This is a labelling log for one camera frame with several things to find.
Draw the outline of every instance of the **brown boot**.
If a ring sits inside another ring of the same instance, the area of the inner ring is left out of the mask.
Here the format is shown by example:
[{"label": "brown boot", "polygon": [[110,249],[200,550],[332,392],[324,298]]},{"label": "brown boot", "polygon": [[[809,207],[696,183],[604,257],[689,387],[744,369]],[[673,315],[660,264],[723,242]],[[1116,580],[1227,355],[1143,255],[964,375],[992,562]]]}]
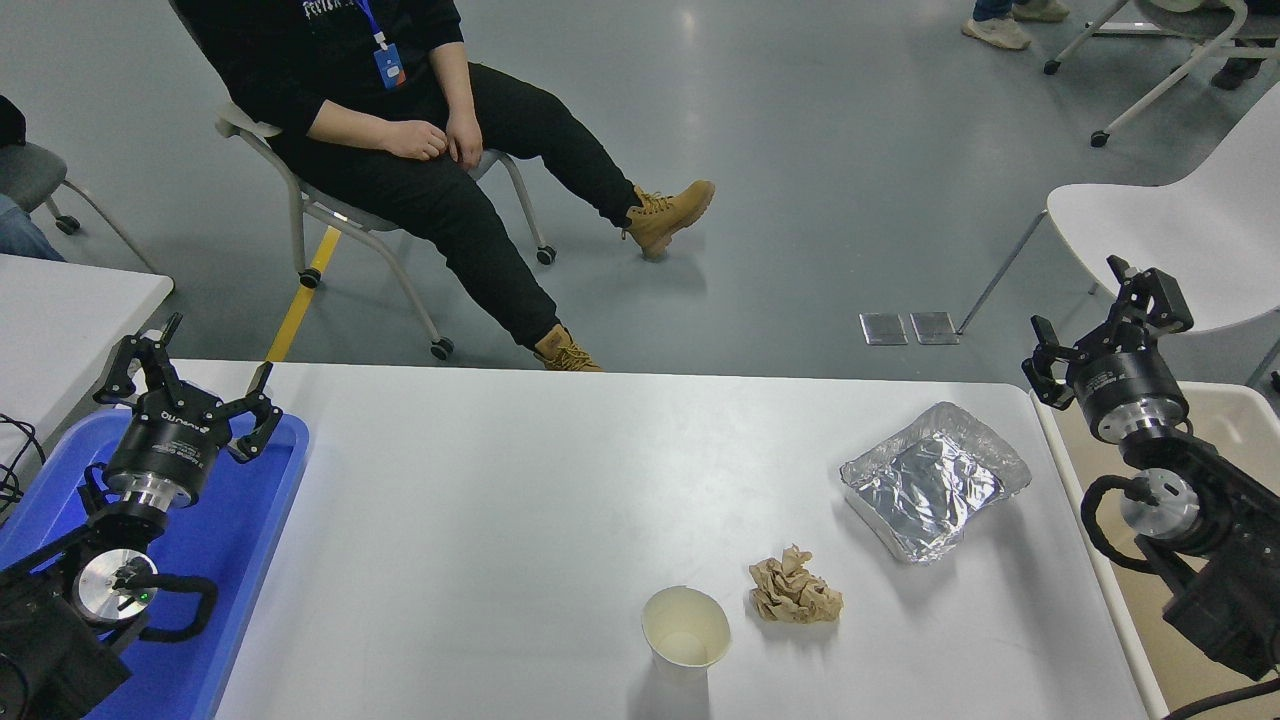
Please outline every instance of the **brown boot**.
[{"label": "brown boot", "polygon": [[576,370],[579,373],[603,373],[604,368],[595,364],[585,350],[573,342],[564,325],[556,325],[547,337],[538,341],[534,354],[548,370]]},{"label": "brown boot", "polygon": [[675,197],[648,193],[639,187],[635,192],[640,206],[627,210],[631,224],[623,228],[622,237],[630,233],[645,259],[654,260],[667,251],[676,231],[687,228],[703,217],[716,195],[716,186],[710,181],[695,181]]}]

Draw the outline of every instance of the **paper cup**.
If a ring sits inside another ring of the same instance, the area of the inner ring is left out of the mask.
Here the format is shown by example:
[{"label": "paper cup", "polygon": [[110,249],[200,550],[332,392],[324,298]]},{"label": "paper cup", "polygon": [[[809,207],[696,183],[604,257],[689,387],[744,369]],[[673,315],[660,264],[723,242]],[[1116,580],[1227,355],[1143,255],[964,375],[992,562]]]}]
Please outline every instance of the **paper cup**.
[{"label": "paper cup", "polygon": [[658,669],[675,679],[705,674],[728,651],[728,618],[719,603],[684,585],[650,597],[640,626]]}]

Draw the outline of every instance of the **aluminum foil tray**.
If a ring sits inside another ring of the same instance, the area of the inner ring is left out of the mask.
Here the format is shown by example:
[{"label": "aluminum foil tray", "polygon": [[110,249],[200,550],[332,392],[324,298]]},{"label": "aluminum foil tray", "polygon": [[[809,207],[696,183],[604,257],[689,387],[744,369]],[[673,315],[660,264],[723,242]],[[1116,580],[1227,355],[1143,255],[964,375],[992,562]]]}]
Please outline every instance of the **aluminum foil tray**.
[{"label": "aluminum foil tray", "polygon": [[1032,480],[1018,452],[950,402],[840,468],[845,500],[902,562],[928,564],[955,547],[979,510]]}]

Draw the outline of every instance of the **crumpled paper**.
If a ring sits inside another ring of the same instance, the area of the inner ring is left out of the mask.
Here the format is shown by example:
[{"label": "crumpled paper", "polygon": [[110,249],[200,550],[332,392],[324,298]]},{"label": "crumpled paper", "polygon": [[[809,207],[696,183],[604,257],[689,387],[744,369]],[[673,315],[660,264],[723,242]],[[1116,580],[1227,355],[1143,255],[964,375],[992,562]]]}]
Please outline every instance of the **crumpled paper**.
[{"label": "crumpled paper", "polygon": [[813,560],[812,552],[796,546],[782,552],[782,561],[769,557],[751,565],[751,602],[765,620],[782,623],[819,623],[840,618],[845,598],[827,587],[827,582],[804,569]]}]

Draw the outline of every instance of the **robotic arm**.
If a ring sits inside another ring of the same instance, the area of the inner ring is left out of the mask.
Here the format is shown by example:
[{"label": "robotic arm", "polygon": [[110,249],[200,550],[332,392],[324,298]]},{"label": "robotic arm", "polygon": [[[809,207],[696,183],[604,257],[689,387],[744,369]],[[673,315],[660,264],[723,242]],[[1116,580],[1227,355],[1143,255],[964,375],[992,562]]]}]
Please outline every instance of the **robotic arm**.
[{"label": "robotic arm", "polygon": [[[186,641],[212,614],[218,587],[160,573],[147,547],[164,534],[172,509],[200,501],[219,451],[227,447],[238,462],[257,457],[282,411],[264,392],[270,363],[233,402],[179,379],[166,347],[180,320],[170,316],[159,340],[122,338],[93,393],[101,404],[131,405],[133,416],[110,460],[84,470],[84,524],[0,571],[0,716],[83,717],[131,676],[119,659],[129,643]],[[131,402],[134,361],[147,391]],[[229,421],[243,413],[255,427],[233,438]],[[157,592],[198,594],[191,624],[150,628]]]},{"label": "robotic arm", "polygon": [[[1178,282],[1107,259],[1120,292],[1106,322],[1071,347],[1048,320],[1023,372],[1041,402],[1079,398],[1089,430],[1115,445],[1133,478],[1098,478],[1080,512],[1093,544],[1116,564],[1160,575],[1172,592],[1164,618],[1206,656],[1254,680],[1280,657],[1280,498],[1192,434],[1187,398],[1157,340],[1192,327]],[[1066,364],[1065,379],[1052,374]],[[1121,514],[1143,559],[1121,555],[1097,527],[1102,495],[1125,493]],[[1181,556],[1208,560],[1193,570]]]}]

